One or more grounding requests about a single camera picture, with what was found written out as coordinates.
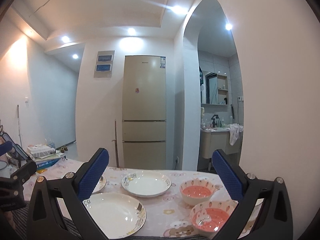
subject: refrigerator door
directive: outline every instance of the refrigerator door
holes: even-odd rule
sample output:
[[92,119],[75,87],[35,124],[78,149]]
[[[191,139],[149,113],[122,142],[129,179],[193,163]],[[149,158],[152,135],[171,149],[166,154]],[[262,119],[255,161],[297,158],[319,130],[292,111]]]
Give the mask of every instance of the refrigerator door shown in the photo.
[[122,120],[166,120],[166,75],[160,66],[160,57],[125,57]]
[[122,140],[125,142],[165,141],[165,133],[165,121],[122,122]]
[[164,170],[165,145],[165,142],[124,142],[125,168]]

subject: tiled wall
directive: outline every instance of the tiled wall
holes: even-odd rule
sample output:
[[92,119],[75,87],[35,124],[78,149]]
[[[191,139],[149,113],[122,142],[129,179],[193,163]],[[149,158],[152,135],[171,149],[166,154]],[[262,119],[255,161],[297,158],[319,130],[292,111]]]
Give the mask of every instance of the tiled wall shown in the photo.
[[228,58],[221,57],[218,55],[211,54],[205,51],[198,51],[199,65],[202,71],[213,72],[221,75],[226,75],[228,77],[228,92],[229,92],[229,102],[228,106],[206,106],[204,108],[204,121],[207,119],[210,121],[214,114],[219,115],[219,118],[223,118],[225,124],[230,123],[231,106],[232,104],[232,84],[231,76],[229,71]]
[[229,69],[232,88],[232,104],[235,111],[235,122],[243,125],[244,118],[244,101],[237,101],[238,97],[243,96],[242,77],[238,55],[234,54],[229,59]]

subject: blue gripper pad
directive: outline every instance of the blue gripper pad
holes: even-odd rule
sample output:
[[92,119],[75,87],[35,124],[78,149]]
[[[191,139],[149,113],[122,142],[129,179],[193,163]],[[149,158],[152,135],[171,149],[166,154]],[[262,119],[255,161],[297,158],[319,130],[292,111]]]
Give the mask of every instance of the blue gripper pad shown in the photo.
[[100,148],[94,156],[86,164],[85,174],[78,182],[78,199],[83,201],[90,198],[94,188],[96,187],[99,179],[109,164],[109,153],[106,149]]
[[244,196],[243,185],[219,151],[213,152],[212,165],[222,180],[222,183],[227,189],[231,199],[240,201]]
[[12,142],[5,142],[0,145],[0,156],[12,150]]

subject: pair of slippers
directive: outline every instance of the pair of slippers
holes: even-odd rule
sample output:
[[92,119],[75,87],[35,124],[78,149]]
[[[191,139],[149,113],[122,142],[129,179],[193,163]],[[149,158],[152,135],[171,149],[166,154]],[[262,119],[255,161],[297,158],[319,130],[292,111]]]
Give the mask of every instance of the pair of slippers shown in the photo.
[[62,153],[64,153],[64,151],[67,151],[67,150],[68,150],[68,147],[66,145],[60,148],[60,151]]

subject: white towel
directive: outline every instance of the white towel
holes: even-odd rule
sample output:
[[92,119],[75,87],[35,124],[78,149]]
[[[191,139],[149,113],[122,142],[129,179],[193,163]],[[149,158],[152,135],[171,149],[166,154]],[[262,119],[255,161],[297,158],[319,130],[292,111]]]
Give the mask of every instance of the white towel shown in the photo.
[[240,133],[243,131],[243,126],[233,123],[230,124],[226,129],[230,132],[230,145],[233,146],[240,137]]

